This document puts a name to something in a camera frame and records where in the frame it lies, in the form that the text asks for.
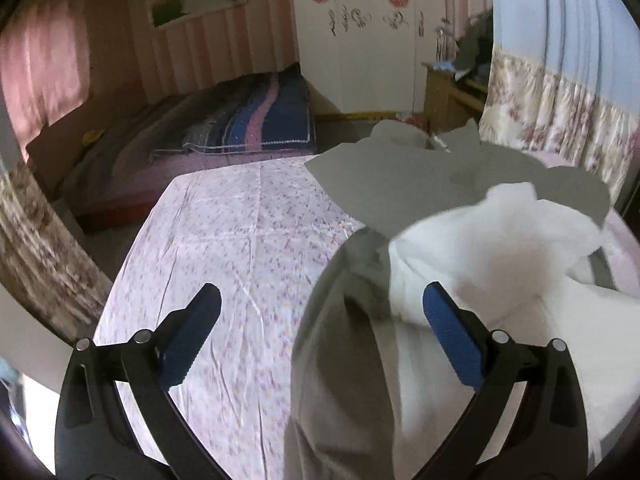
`bed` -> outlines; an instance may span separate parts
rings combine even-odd
[[[315,146],[294,64],[169,96],[117,121],[66,177],[62,195],[85,229],[142,222],[176,176],[311,155]]]
[[[283,478],[296,330],[316,279],[362,227],[308,173],[310,158],[176,178],[136,238],[95,333],[98,344],[128,340],[187,305],[202,283],[220,288],[227,309],[171,396],[232,478]],[[604,232],[617,287],[640,298],[638,242],[615,212]],[[128,386],[119,387],[142,449],[162,460]]]

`wooden cabinet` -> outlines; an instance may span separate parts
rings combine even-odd
[[[453,72],[436,70],[430,63],[424,91],[424,128],[431,133],[448,132],[464,126],[470,118],[479,121],[484,111],[487,88],[473,80],[457,82]]]

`folded blanket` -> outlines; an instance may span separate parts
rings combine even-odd
[[[190,127],[182,149],[213,155],[293,150],[313,143],[308,90],[296,63],[279,73],[247,76],[226,103]]]

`wardrobe door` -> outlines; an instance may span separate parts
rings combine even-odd
[[[415,0],[415,94],[414,112],[422,112],[427,71],[423,63],[436,61],[438,37],[433,29],[444,25],[445,0]]]
[[[415,73],[413,0],[336,3],[340,111],[411,111]]]
[[[340,63],[336,0],[293,0],[300,67],[315,114],[340,111]]]

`floor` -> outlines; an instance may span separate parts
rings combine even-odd
[[[142,224],[85,235],[84,249],[111,281],[116,279]]]
[[[318,153],[343,142],[358,142],[369,137],[376,123],[377,121],[335,121],[316,124]],[[102,272],[113,281],[141,227],[142,224],[136,224],[85,235],[82,245]]]

